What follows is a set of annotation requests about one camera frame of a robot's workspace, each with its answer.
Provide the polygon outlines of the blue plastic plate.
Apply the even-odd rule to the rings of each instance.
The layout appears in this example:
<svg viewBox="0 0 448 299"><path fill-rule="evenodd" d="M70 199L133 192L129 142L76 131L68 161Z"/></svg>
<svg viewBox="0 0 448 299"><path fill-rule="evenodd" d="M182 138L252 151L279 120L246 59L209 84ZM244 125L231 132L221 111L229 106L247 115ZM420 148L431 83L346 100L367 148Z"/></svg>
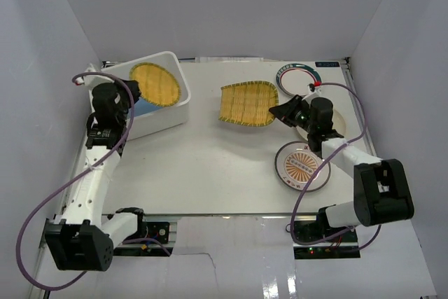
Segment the blue plastic plate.
<svg viewBox="0 0 448 299"><path fill-rule="evenodd" d="M156 106L140 98L137 102L134 103L134 116L137 117L146 115L147 113L155 112L157 110L160 110L161 108L161 106Z"/></svg>

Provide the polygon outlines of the scoop-shaped woven bamboo tray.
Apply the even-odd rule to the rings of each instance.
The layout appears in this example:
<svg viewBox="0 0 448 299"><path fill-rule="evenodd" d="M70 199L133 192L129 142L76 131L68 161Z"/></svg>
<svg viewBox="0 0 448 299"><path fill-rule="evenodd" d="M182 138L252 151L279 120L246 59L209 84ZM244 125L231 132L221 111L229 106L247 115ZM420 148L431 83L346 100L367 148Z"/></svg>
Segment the scoop-shaped woven bamboo tray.
<svg viewBox="0 0 448 299"><path fill-rule="evenodd" d="M223 86L220 102L220 121L264 127L274 122L269 109L279 104L279 95L268 81L247 81Z"/></svg>

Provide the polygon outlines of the round woven bamboo tray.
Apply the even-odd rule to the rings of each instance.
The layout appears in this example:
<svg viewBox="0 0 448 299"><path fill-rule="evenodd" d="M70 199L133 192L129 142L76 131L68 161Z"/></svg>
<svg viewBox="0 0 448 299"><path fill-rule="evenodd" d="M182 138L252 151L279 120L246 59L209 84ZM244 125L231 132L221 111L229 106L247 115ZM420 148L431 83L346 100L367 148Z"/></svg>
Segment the round woven bamboo tray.
<svg viewBox="0 0 448 299"><path fill-rule="evenodd" d="M158 64L142 62L134 65L129 71L129 79L138 82L143 99L155 106L173 106L181 98L179 82Z"/></svg>

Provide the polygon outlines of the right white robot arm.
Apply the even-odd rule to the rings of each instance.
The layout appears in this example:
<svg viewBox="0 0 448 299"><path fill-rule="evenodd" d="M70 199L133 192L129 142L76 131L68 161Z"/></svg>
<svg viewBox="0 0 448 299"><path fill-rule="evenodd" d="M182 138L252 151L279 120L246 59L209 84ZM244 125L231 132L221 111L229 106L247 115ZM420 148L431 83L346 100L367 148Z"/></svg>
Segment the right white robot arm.
<svg viewBox="0 0 448 299"><path fill-rule="evenodd" d="M307 132L310 151L331 162L353 179L353 199L319 209L317 236L324 242L339 237L342 228L370 227L414 216L414 203L401 161L384 160L351 145L333 128L333 103L324 97L311 101L296 95L269 112L289 127Z"/></svg>

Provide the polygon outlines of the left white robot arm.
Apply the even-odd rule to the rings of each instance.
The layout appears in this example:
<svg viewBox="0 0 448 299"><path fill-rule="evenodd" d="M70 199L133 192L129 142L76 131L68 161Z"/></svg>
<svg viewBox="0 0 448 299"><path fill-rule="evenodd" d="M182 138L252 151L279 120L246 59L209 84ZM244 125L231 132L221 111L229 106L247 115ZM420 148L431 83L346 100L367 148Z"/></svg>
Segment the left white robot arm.
<svg viewBox="0 0 448 299"><path fill-rule="evenodd" d="M108 82L91 90L84 168L59 222L45 229L45 241L59 270L106 271L114 249L126 239L141 242L148 234L143 210L119 209L107 222L102 211L113 171L127 138L127 114L138 101L136 81Z"/></svg>

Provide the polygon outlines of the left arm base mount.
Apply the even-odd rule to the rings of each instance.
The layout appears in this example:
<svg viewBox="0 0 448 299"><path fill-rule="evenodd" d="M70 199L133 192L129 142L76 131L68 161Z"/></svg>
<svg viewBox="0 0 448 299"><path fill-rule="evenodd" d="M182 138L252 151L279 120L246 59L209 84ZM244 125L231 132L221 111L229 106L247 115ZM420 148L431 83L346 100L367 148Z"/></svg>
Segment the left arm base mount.
<svg viewBox="0 0 448 299"><path fill-rule="evenodd" d="M173 251L170 243L169 222L144 222L144 238L138 242L121 245L113 252L122 257L169 257Z"/></svg>

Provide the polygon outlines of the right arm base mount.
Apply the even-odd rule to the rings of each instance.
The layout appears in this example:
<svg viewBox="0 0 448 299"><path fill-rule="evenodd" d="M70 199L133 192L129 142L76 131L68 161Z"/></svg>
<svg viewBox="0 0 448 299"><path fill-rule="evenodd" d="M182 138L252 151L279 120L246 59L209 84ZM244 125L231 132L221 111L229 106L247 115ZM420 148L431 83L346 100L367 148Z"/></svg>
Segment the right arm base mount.
<svg viewBox="0 0 448 299"><path fill-rule="evenodd" d="M295 221L294 233L297 240L305 245L293 244L295 260L330 260L330 259L357 259L361 253L358 250L358 235L355 230L343 235L319 242L316 241L334 235L341 228L323 231L315 220Z"/></svg>

